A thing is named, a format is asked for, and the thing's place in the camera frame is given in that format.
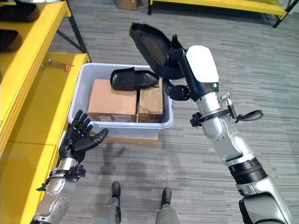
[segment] wire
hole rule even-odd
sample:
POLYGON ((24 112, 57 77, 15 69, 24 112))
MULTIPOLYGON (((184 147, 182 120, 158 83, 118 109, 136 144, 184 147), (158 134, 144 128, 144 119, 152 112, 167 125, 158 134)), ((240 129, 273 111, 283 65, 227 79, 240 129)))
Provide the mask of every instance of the wire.
POLYGON ((239 114, 235 123, 238 123, 239 121, 254 121, 259 120, 263 117, 263 112, 261 110, 256 110, 249 112, 245 115, 239 114))

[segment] yellow shelf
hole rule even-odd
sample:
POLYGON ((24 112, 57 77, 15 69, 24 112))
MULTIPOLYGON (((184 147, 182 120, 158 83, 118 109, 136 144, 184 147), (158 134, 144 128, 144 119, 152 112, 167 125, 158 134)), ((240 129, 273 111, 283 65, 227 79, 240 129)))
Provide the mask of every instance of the yellow shelf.
POLYGON ((36 188, 55 166, 79 70, 89 60, 70 53, 48 58, 73 66, 40 68, 33 81, 1 157, 1 223, 30 223, 42 195, 36 188))
POLYGON ((29 224, 49 175, 55 146, 8 142, 1 158, 1 223, 29 224))
POLYGON ((285 9, 277 0, 151 0, 151 5, 153 1, 231 8, 280 16, 286 15, 285 9))
POLYGON ((87 54, 48 53, 53 61, 72 64, 63 68, 41 68, 31 86, 9 141, 57 145, 67 119, 81 66, 87 54))
POLYGON ((52 39, 63 17, 71 14, 65 1, 40 3, 38 7, 41 15, 35 22, 0 23, 1 29, 17 30, 23 39, 17 51, 0 53, 0 156, 52 39))

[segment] clear plastic bin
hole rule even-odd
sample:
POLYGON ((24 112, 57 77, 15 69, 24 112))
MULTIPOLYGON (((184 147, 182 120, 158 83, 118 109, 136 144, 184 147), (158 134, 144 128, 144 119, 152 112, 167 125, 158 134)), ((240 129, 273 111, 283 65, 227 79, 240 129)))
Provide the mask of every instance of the clear plastic bin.
MULTIPOLYGON (((81 67, 75 94, 71 103, 68 120, 71 123, 76 112, 81 109, 87 111, 90 93, 95 79, 110 79, 112 71, 134 67, 135 70, 150 70, 149 66, 128 64, 87 63, 81 67)), ((163 116, 161 123, 129 123, 129 122, 102 122, 92 121, 93 132, 97 133, 103 128, 109 129, 110 137, 145 137, 153 138, 173 123, 172 100, 163 93, 163 116)))

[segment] silver robot arm segment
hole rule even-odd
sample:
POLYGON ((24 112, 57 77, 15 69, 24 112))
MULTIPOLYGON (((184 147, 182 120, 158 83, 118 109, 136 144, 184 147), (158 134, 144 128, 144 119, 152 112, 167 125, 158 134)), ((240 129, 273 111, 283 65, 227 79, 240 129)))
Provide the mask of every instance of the silver robot arm segment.
MULTIPOLYGON (((209 64, 211 68, 204 66, 205 69, 201 70, 200 61, 194 59, 213 60, 211 53, 206 49, 202 51, 198 46, 197 52, 194 52, 194 46, 191 48, 192 55, 188 57, 187 52, 186 56, 191 61, 189 65, 196 81, 205 82, 204 76, 208 76, 211 71, 214 78, 209 82, 216 83, 218 79, 214 62, 205 61, 205 65, 209 64)), ((218 97, 214 91, 195 101, 200 114, 199 126, 202 126, 204 135, 212 142, 216 153, 234 177, 238 191, 244 196, 239 202, 244 223, 292 224, 292 215, 285 199, 236 128, 236 115, 230 94, 218 97), (222 108, 222 101, 226 102, 229 110, 222 108)))
POLYGON ((58 224, 65 216, 75 184, 86 173, 80 164, 86 151, 98 146, 108 134, 108 129, 104 128, 90 136, 93 126, 89 123, 87 114, 79 110, 61 138, 59 165, 52 170, 45 183, 36 189, 45 193, 30 224, 58 224))
MULTIPOLYGON (((78 165, 78 161, 73 158, 65 158, 60 161, 53 173, 59 170, 70 170, 78 165)), ((43 199, 38 204, 32 224, 57 224, 65 216, 69 199, 75 190, 75 180, 66 179, 64 174, 54 174, 45 186, 43 199)))

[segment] cardboard box on floor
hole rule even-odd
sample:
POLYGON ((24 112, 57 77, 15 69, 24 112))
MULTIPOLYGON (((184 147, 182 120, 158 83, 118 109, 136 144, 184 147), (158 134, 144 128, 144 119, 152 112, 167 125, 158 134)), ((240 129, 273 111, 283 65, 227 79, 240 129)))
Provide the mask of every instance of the cardboard box on floor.
POLYGON ((158 87, 140 90, 137 121, 140 123, 160 123, 162 114, 162 79, 160 79, 158 87))
POLYGON ((136 91, 116 91, 110 80, 95 79, 88 113, 95 121, 136 122, 136 91))
POLYGON ((117 0, 117 7, 119 9, 136 10, 137 0, 117 0))

